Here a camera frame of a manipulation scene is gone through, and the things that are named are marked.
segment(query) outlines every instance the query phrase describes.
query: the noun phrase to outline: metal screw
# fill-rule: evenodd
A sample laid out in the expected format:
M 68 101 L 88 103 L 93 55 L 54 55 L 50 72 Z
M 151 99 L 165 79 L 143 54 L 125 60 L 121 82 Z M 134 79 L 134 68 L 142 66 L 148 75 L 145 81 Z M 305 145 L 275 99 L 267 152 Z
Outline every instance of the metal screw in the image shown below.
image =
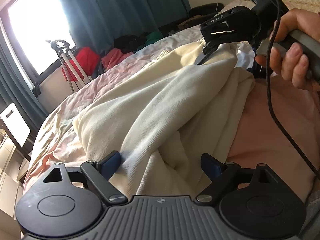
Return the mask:
M 201 203 L 208 203 L 212 200 L 212 196 L 210 195 L 199 195 L 197 196 L 197 201 L 201 202 Z
M 112 195 L 111 197 L 109 197 L 109 200 L 113 203 L 124 203 L 127 201 L 127 198 L 124 195 Z

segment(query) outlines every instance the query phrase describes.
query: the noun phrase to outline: white pole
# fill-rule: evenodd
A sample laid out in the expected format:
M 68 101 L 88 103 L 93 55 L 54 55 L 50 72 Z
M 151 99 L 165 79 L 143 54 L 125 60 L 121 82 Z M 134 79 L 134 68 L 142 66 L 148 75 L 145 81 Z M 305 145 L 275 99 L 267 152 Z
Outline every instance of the white pole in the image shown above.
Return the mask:
M 88 83 L 90 81 L 92 81 L 91 77 L 88 77 L 87 74 L 84 72 L 84 70 L 82 69 L 82 67 L 80 66 L 79 62 L 77 61 L 76 57 L 73 56 L 71 50 L 68 50 L 68 54 L 70 55 L 71 59 L 73 60 L 73 62 L 76 64 L 76 66 L 78 67 L 78 69 L 80 70 L 81 74 L 84 76 L 85 79 L 88 79 Z
M 81 77 L 78 75 L 78 73 L 76 72 L 76 70 L 74 69 L 74 67 L 71 65 L 70 61 L 68 60 L 66 54 L 61 53 L 61 57 L 63 58 L 63 60 L 67 63 L 68 67 L 70 68 L 71 72 L 75 75 L 76 79 L 79 81 L 79 83 L 82 85 L 82 87 L 85 86 L 85 83 L 83 82 L 83 80 L 81 79 Z

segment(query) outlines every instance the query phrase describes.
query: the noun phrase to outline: window frame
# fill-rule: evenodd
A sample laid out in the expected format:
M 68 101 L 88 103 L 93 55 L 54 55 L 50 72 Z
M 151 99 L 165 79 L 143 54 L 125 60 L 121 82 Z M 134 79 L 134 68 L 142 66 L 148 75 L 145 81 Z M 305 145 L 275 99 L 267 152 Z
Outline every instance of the window frame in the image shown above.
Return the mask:
M 33 65 L 28 60 L 26 54 L 24 53 L 22 47 L 19 44 L 19 41 L 17 40 L 11 23 L 10 23 L 10 17 L 8 9 L 11 5 L 13 5 L 17 0 L 10 0 L 10 2 L 4 6 L 4 8 L 0 11 L 0 18 L 2 20 L 4 31 L 6 32 L 9 42 L 12 46 L 13 51 L 15 52 L 18 60 L 20 61 L 23 69 L 27 73 L 28 77 L 30 78 L 31 82 L 35 87 L 39 86 L 46 78 L 48 78 L 55 70 L 57 70 L 61 66 L 61 62 L 59 59 L 57 59 L 55 62 L 53 62 L 50 66 L 46 68 L 45 71 L 43 71 L 41 74 L 38 74 L 38 72 L 35 70 Z

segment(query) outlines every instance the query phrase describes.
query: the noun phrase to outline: curtain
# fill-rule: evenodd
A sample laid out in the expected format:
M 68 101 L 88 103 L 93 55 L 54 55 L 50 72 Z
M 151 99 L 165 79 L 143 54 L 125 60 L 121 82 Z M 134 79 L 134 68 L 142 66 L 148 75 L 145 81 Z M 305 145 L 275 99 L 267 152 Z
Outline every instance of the curtain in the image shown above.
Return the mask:
M 23 79 L 0 31 L 0 96 L 8 106 L 12 102 L 31 130 L 34 138 L 48 116 Z
M 188 16 L 188 0 L 60 0 L 76 46 L 97 53 L 115 38 L 141 35 Z

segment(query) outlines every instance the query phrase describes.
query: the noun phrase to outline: human hand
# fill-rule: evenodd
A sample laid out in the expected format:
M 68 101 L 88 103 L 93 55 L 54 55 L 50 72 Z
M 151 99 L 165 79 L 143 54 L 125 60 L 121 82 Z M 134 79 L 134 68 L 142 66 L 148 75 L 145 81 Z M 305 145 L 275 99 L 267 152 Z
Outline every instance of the human hand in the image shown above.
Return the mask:
M 301 9 L 290 10 L 281 17 L 275 42 L 284 40 L 294 29 L 299 29 L 320 42 L 320 14 Z M 266 65 L 264 56 L 256 56 L 255 60 L 262 66 Z M 320 85 L 315 80 L 306 78 L 309 60 L 298 43 L 292 44 L 284 58 L 281 57 L 279 50 L 273 47 L 270 54 L 270 67 L 284 80 L 292 82 L 296 88 L 320 91 Z

